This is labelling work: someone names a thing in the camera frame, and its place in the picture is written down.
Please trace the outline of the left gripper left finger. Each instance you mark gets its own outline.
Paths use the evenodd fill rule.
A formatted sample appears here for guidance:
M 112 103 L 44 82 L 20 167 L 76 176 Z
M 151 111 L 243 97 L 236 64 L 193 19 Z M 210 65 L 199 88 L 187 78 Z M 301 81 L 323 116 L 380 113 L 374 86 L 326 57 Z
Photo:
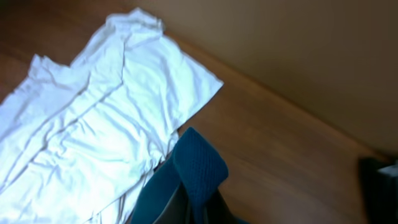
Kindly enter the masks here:
M 187 191 L 180 184 L 154 224 L 190 224 L 192 206 Z

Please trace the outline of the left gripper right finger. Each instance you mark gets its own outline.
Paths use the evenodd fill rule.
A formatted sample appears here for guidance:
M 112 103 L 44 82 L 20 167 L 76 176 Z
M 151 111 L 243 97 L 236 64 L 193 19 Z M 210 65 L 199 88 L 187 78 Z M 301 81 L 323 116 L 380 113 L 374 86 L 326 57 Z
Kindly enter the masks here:
M 206 203 L 206 222 L 207 224 L 238 224 L 219 190 Z

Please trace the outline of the dark blue t-shirt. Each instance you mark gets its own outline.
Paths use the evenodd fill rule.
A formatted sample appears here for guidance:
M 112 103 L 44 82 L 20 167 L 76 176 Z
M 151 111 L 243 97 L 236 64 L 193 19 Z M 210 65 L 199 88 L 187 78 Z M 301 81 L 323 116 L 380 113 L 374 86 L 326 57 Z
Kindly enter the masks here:
M 216 149 L 188 128 L 141 191 L 131 224 L 154 224 L 180 184 L 192 206 L 190 224 L 207 224 L 206 203 L 227 178 L 228 166 Z

